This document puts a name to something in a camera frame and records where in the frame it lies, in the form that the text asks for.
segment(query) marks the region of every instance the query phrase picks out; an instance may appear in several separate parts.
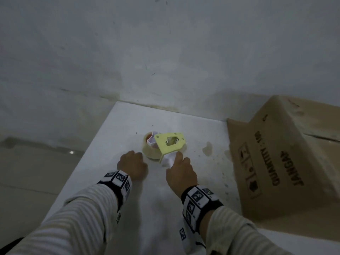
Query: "forearm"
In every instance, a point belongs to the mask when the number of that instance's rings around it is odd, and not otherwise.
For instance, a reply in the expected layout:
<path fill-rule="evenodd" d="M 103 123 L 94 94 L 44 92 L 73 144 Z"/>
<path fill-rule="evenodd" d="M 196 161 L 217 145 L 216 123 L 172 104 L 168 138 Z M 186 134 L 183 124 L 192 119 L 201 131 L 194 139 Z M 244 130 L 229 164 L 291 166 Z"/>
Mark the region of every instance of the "forearm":
<path fill-rule="evenodd" d="M 117 225 L 115 194 L 107 186 L 95 184 L 68 202 L 10 254 L 96 254 Z"/>
<path fill-rule="evenodd" d="M 211 215 L 206 232 L 207 254 L 290 254 L 257 232 L 253 223 L 231 209 L 219 207 Z"/>

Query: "white table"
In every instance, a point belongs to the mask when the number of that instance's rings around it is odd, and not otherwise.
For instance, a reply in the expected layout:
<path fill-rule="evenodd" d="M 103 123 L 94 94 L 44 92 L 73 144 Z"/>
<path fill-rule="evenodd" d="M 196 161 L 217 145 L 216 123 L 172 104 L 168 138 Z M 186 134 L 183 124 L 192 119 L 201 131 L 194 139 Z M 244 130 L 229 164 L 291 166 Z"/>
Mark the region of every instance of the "white table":
<path fill-rule="evenodd" d="M 225 205 L 241 212 L 233 165 L 225 155 L 229 150 L 225 122 L 117 102 L 45 219 L 59 210 L 68 197 L 115 169 L 122 154 L 129 150 L 140 152 L 143 136 L 150 131 L 182 132 L 187 140 L 184 155 L 191 159 L 199 183 L 211 188 Z M 213 146 L 210 156 L 202 151 L 208 141 Z M 177 234 L 181 201 L 168 187 L 166 168 L 147 158 L 145 161 L 149 174 L 142 184 L 134 184 L 117 237 L 108 245 L 107 254 L 184 254 Z M 261 231 L 295 254 L 337 254 L 340 250 L 335 242 Z"/>

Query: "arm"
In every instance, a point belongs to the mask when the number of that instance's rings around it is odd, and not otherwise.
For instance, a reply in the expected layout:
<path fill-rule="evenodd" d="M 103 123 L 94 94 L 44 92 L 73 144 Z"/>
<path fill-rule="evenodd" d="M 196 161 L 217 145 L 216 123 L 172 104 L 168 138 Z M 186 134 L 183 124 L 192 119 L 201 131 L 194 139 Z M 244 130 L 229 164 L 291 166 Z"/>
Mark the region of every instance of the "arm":
<path fill-rule="evenodd" d="M 174 165 L 167 170 L 167 182 L 182 201 L 182 194 L 189 187 L 198 185 L 190 159 L 187 157 L 183 159 L 180 152 L 176 154 Z M 258 233 L 252 222 L 225 206 L 208 211 L 199 223 L 198 229 L 206 244 L 207 255 L 290 254 Z"/>
<path fill-rule="evenodd" d="M 117 169 L 132 180 L 147 173 L 141 153 L 124 154 Z M 10 254 L 97 254 L 111 240 L 120 220 L 118 200 L 108 186 L 92 185 L 66 201 L 66 205 L 30 233 Z"/>

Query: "cardboard box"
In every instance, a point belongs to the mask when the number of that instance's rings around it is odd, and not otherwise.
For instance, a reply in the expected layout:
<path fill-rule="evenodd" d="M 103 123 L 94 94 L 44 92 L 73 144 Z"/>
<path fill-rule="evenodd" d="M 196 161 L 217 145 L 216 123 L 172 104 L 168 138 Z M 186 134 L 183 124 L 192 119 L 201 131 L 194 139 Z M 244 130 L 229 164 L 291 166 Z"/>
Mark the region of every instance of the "cardboard box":
<path fill-rule="evenodd" d="M 243 215 L 340 241 L 340 107 L 273 96 L 249 123 L 227 125 Z"/>

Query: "black and white wristband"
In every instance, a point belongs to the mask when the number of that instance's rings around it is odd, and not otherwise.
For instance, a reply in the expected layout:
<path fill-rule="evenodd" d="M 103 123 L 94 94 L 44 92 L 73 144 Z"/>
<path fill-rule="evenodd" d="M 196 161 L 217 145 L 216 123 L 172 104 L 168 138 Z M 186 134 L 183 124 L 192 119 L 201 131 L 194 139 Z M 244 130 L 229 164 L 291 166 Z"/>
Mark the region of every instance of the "black and white wristband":
<path fill-rule="evenodd" d="M 202 185 L 187 188 L 183 192 L 181 200 L 183 217 L 193 233 L 200 233 L 201 221 L 208 211 L 223 206 L 219 198 L 210 189 Z"/>
<path fill-rule="evenodd" d="M 118 200 L 118 210 L 126 202 L 132 188 L 132 181 L 128 174 L 123 171 L 107 173 L 99 182 L 108 186 L 116 195 Z"/>

